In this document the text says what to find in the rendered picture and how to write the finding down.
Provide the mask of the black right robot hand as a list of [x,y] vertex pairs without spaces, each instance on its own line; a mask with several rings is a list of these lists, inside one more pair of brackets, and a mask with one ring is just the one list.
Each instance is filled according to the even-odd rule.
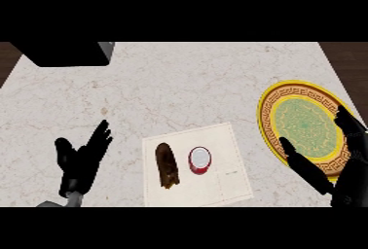
[[329,182],[323,171],[295,151],[285,137],[280,137],[288,165],[319,194],[332,195],[332,207],[368,207],[368,128],[353,118],[341,105],[334,122],[345,137],[350,152],[336,184]]

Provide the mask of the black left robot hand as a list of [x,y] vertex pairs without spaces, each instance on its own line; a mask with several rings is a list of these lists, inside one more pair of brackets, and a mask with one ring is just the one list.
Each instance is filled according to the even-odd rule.
[[57,164],[63,171],[59,195],[66,197],[72,192],[84,195],[91,187],[99,163],[104,157],[112,142],[109,124],[101,121],[88,141],[78,149],[69,140],[59,137],[54,140]]

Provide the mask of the yellow patterned plate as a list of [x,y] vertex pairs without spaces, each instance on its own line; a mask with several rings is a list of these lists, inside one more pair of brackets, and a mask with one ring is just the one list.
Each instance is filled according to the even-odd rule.
[[288,163],[279,141],[285,137],[332,183],[350,156],[345,138],[334,122],[339,105],[348,109],[320,86],[285,80],[271,84],[261,93],[255,112],[260,134],[276,158]]

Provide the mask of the cream placemat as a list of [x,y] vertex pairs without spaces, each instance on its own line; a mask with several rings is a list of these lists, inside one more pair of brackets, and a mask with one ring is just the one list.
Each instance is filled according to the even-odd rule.
[[[180,183],[161,186],[155,149],[169,145]],[[252,198],[230,123],[141,139],[146,206],[221,206]]]

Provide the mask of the brown oblong food item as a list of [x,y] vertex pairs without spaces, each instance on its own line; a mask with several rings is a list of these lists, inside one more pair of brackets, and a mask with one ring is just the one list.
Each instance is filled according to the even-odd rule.
[[159,172],[159,182],[165,189],[180,183],[178,168],[171,147],[167,143],[161,143],[155,149],[155,159]]

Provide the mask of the black appliance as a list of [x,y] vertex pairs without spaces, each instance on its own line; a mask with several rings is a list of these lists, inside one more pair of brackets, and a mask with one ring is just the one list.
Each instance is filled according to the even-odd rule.
[[20,42],[11,45],[38,67],[106,66],[113,42]]

